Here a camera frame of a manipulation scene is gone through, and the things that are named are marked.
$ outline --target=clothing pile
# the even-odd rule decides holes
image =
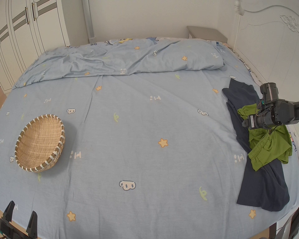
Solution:
[[[242,126],[260,101],[252,85],[231,79],[229,88],[222,91],[228,98],[237,141],[248,154],[237,204],[280,211],[290,200],[281,164],[287,163],[292,155],[289,133],[284,125],[271,135],[265,129],[249,130]]]

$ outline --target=yellow cartoon character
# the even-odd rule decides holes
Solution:
[[[132,38],[121,39],[118,43],[124,43],[124,42],[130,41],[130,40],[133,40],[133,39]]]
[[[119,185],[125,190],[128,191],[130,189],[134,189],[136,187],[135,182],[133,181],[120,181]]]

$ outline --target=mattress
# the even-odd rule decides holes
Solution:
[[[24,228],[34,210],[45,239],[259,233],[297,205],[298,154],[283,165],[283,210],[236,204],[247,154],[221,91],[231,77],[260,95],[220,42],[122,39],[45,52],[0,109],[0,209],[13,200]],[[63,121],[64,149],[51,169],[26,172],[11,157],[43,114]]]

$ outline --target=headboard finial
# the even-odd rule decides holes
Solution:
[[[238,12],[239,15],[243,16],[244,15],[244,9],[241,7],[241,1],[240,0],[235,0],[235,10]]]

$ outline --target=wardrobe door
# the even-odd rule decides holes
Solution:
[[[30,6],[27,6],[24,0],[9,0],[9,4],[13,25],[12,38],[16,43],[19,59],[27,69],[41,54],[30,17]]]
[[[14,42],[11,38],[11,27],[8,15],[8,0],[0,1],[0,81],[3,89],[6,90],[22,75],[23,67],[17,61]]]
[[[29,0],[33,25],[41,50],[65,46],[56,0]]]

